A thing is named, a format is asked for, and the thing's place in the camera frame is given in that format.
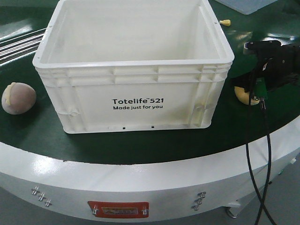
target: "red label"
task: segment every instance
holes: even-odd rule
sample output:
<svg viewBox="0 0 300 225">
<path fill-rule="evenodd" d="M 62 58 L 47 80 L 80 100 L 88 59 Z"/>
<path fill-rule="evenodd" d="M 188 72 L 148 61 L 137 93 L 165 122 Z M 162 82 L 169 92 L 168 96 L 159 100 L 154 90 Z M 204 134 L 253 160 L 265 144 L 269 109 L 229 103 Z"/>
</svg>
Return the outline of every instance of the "red label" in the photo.
<svg viewBox="0 0 300 225">
<path fill-rule="evenodd" d="M 94 215 L 102 218 L 146 218 L 149 202 L 88 202 Z"/>
</svg>

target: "green component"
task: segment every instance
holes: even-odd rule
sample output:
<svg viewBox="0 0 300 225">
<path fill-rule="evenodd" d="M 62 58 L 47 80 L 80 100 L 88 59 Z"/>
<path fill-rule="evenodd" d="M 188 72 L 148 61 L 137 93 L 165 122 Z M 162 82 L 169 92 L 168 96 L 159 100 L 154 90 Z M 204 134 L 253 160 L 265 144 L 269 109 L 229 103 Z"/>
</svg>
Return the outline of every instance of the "green component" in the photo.
<svg viewBox="0 0 300 225">
<path fill-rule="evenodd" d="M 264 98 L 265 100 L 268 99 L 266 83 L 263 77 L 257 78 L 254 87 L 254 94 L 257 98 Z"/>
<path fill-rule="evenodd" d="M 230 78 L 256 66 L 254 55 L 244 55 L 245 42 L 276 39 L 282 44 L 298 42 L 300 5 L 295 0 L 276 1 L 251 15 L 243 15 L 214 0 L 210 4 L 218 20 L 230 19 L 222 26 L 235 54 L 212 124 L 206 129 L 136 131 L 95 134 L 66 134 L 32 65 L 33 54 L 0 65 L 0 92 L 11 82 L 33 87 L 37 102 L 22 115 L 9 115 L 0 108 L 0 142 L 25 151 L 62 160 L 100 164 L 144 164 L 195 158 L 222 152 L 245 143 L 246 125 L 250 124 L 249 141 L 265 135 L 259 106 L 251 108 L 239 102 Z M 54 8 L 0 7 L 0 39 L 45 28 Z M 268 119 L 273 132 L 300 114 L 299 88 L 286 85 L 268 93 Z"/>
</svg>

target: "white metal base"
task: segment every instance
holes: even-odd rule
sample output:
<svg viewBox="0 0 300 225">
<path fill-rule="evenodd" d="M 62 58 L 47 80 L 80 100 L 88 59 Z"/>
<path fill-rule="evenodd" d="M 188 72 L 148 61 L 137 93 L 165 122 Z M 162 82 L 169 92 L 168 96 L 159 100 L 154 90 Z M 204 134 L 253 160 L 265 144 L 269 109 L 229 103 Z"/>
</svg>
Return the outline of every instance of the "white metal base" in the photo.
<svg viewBox="0 0 300 225">
<path fill-rule="evenodd" d="M 300 152 L 300 117 L 271 134 L 271 180 Z M 267 141 L 249 145 L 258 187 L 265 182 Z M 0 186 L 37 206 L 89 220 L 150 222 L 229 207 L 253 192 L 245 147 L 166 163 L 100 165 L 57 160 L 0 143 Z M 38 186 L 45 199 L 32 189 Z M 195 210 L 200 192 L 206 192 Z M 92 215 L 88 201 L 149 202 L 149 217 L 110 219 Z"/>
</svg>

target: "white plastic crate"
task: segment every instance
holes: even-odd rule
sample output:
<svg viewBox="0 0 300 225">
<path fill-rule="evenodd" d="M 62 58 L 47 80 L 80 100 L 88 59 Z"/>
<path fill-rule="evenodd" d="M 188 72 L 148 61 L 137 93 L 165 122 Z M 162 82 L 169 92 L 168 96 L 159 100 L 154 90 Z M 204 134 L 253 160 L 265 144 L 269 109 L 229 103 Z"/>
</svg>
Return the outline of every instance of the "white plastic crate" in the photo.
<svg viewBox="0 0 300 225">
<path fill-rule="evenodd" d="M 33 64 L 91 133 L 208 127 L 233 58 L 207 0 L 61 0 Z"/>
<path fill-rule="evenodd" d="M 242 14 L 249 15 L 277 0 L 216 0 Z"/>
</svg>

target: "gray floor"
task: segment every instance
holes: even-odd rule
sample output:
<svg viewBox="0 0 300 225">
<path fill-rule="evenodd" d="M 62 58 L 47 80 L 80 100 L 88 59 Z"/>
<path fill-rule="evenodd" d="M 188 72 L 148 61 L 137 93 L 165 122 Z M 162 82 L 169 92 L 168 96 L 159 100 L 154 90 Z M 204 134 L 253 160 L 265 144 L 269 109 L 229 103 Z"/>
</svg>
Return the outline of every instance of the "gray floor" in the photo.
<svg viewBox="0 0 300 225">
<path fill-rule="evenodd" d="M 300 156 L 299 161 L 288 165 L 268 189 L 266 201 L 270 214 L 278 225 L 300 224 Z M 229 218 L 224 208 L 180 219 L 142 223 L 142 225 L 253 225 L 259 208 L 255 198 L 238 216 Z M 42 209 L 20 200 L 0 188 L 0 225 L 105 225 L 103 223 L 68 217 Z M 265 215 L 259 225 L 270 225 Z"/>
</svg>

